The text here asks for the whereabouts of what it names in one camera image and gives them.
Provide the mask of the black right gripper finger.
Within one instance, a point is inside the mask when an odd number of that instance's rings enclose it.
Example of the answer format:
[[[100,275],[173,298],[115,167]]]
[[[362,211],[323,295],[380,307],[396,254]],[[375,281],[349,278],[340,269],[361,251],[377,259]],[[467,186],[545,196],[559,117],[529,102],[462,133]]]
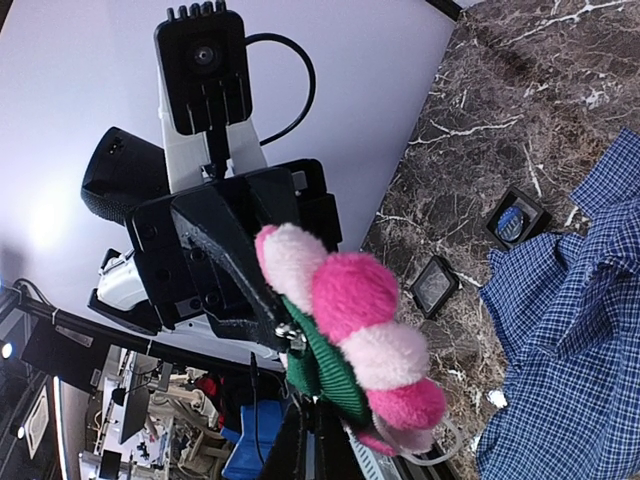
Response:
[[[336,407],[324,400],[294,400],[267,456],[264,479],[359,477],[360,467]]]

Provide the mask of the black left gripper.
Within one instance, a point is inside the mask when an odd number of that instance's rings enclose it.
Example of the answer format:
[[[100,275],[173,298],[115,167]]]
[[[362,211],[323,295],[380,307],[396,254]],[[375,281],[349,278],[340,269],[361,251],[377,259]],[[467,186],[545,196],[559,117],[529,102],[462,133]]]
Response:
[[[145,202],[127,229],[147,298],[125,326],[156,335],[205,315],[219,339],[280,352],[276,327],[289,319],[259,266],[254,240],[267,226],[291,223],[329,252],[342,241],[336,200],[316,159],[302,159],[209,182]]]

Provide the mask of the pink pompom brooch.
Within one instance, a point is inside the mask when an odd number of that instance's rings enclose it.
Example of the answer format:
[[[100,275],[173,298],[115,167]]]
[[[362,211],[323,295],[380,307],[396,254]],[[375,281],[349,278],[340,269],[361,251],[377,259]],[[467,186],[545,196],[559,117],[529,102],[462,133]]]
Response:
[[[427,452],[446,418],[443,390],[428,376],[426,339],[395,319],[399,289],[393,274],[360,252],[330,253],[302,228],[267,225],[255,238],[267,284],[283,300],[294,325],[283,335],[302,349],[283,357],[288,380],[329,401],[356,439],[387,456],[433,466]]]

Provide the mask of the blue checked shirt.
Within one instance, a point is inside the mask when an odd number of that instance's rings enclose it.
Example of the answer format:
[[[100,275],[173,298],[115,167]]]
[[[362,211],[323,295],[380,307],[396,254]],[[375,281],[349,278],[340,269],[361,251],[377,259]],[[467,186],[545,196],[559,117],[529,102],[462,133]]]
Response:
[[[625,479],[639,470],[639,137],[620,132],[572,201],[585,235],[489,255],[480,295],[507,358],[484,479]]]

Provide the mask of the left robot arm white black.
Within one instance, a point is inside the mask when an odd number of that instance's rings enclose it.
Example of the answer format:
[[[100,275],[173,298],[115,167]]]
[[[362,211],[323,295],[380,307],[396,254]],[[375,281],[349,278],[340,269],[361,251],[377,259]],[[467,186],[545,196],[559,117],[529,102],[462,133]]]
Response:
[[[236,363],[255,355],[273,369],[285,348],[276,329],[289,315],[261,273],[255,236],[291,223],[336,251],[335,198],[315,159],[226,179],[212,165],[206,173],[202,184],[171,192],[160,147],[115,127],[104,134],[81,196],[126,229],[132,248],[107,254],[89,306],[162,345]]]

